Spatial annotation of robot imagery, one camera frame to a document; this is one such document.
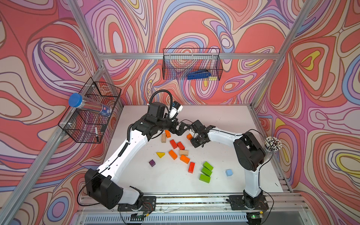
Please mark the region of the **red block front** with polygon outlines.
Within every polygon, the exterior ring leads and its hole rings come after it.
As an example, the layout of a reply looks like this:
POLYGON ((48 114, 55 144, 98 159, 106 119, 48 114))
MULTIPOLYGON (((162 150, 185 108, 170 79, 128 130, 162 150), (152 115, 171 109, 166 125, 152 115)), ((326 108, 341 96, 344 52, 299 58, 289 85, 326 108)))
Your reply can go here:
POLYGON ((190 162, 189 168, 188 168, 188 172, 189 172, 189 173, 193 173, 194 168, 195 168, 195 163, 194 163, 194 162, 190 162))

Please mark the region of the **light blue cube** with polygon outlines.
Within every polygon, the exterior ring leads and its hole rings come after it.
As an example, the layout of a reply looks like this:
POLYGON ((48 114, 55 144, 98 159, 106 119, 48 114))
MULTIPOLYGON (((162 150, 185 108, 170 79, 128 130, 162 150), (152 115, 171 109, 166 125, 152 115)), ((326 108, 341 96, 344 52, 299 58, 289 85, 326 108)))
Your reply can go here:
POLYGON ((233 175, 232 169, 227 169, 226 170, 226 175, 227 175, 227 177, 232 176, 233 175))

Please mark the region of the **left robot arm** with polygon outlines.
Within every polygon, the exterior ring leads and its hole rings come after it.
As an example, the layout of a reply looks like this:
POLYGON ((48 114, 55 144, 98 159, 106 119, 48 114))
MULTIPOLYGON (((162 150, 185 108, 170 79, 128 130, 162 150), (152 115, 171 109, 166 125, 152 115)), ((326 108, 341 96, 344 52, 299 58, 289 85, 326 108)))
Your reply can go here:
POLYGON ((98 169, 86 172, 84 187, 87 195, 107 209, 113 209, 118 204, 137 204, 141 192, 134 187, 118 186, 121 174, 137 152, 157 134, 168 130, 181 136, 190 128, 189 125, 178 122, 177 115, 181 110, 182 105, 173 101, 170 91, 154 92, 149 100, 147 113, 128 126, 126 139, 115 153, 98 169), (170 106, 153 100, 162 92, 169 95, 170 106))

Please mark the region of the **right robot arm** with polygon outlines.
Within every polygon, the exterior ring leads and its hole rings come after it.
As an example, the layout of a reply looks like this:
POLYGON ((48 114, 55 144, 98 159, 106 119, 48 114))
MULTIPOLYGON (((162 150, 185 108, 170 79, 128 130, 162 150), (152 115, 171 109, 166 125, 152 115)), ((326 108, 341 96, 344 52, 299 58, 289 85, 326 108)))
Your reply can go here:
POLYGON ((215 126, 193 128, 195 136, 190 140, 197 148, 208 142, 218 142, 233 147, 240 165, 245 170, 245 189, 243 190, 244 207, 254 209, 263 197, 260 188, 260 167, 264 163, 265 150, 253 133, 231 133, 215 126))

